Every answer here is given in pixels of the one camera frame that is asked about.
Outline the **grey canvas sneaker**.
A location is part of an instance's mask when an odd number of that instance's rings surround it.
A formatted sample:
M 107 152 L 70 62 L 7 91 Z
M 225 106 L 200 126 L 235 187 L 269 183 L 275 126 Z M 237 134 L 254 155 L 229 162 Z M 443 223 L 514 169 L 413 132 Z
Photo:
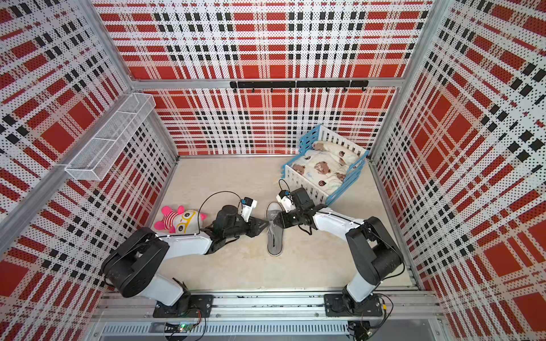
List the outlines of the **grey canvas sneaker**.
M 282 213 L 284 210 L 277 202 L 271 202 L 267 206 L 266 218 L 270 222 L 267 230 L 267 251 L 272 257 L 278 257 L 283 250 L 284 223 Z

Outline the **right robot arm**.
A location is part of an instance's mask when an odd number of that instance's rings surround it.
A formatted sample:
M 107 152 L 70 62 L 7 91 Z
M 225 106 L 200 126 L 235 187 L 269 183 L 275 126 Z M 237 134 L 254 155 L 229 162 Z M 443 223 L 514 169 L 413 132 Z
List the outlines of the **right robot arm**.
M 405 266 L 402 252 L 379 218 L 362 220 L 337 213 L 325 204 L 316 204 L 304 188 L 280 192 L 266 216 L 272 256 L 280 254 L 283 232 L 290 227 L 308 235 L 315 230 L 327 232 L 347 243 L 356 273 L 341 294 L 324 297 L 328 316 L 379 315 L 379 311 L 368 308 L 380 302 L 374 291 L 386 279 L 396 277 L 398 267 Z

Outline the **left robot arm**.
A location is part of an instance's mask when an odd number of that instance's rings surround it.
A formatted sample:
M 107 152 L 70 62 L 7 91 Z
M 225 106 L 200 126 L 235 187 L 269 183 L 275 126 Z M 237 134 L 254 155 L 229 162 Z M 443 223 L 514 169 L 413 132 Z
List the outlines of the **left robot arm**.
M 148 227 L 134 232 L 103 261 L 100 273 L 107 284 L 123 297 L 135 296 L 156 301 L 153 317 L 208 317 L 208 301 L 193 301 L 186 285 L 175 278 L 158 273 L 167 260 L 189 255 L 209 255 L 245 235 L 257 237 L 270 222 L 251 216 L 253 208 L 243 205 L 239 210 L 225 205 L 216 219 L 198 234 L 159 236 Z

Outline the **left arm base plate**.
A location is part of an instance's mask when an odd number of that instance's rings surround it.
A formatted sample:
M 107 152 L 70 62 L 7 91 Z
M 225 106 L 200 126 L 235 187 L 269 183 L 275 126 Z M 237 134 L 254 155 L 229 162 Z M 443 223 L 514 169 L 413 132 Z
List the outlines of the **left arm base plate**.
M 173 305 L 164 305 L 157 301 L 153 312 L 154 318 L 209 318 L 213 307 L 214 295 L 194 295 L 184 293 Z

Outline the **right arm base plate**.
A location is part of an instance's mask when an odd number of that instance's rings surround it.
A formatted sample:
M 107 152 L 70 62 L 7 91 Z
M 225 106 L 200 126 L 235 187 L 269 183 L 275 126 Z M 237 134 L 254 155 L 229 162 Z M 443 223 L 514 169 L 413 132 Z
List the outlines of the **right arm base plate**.
M 375 296 L 355 302 L 348 294 L 327 294 L 324 306 L 327 317 L 383 317 L 382 305 Z

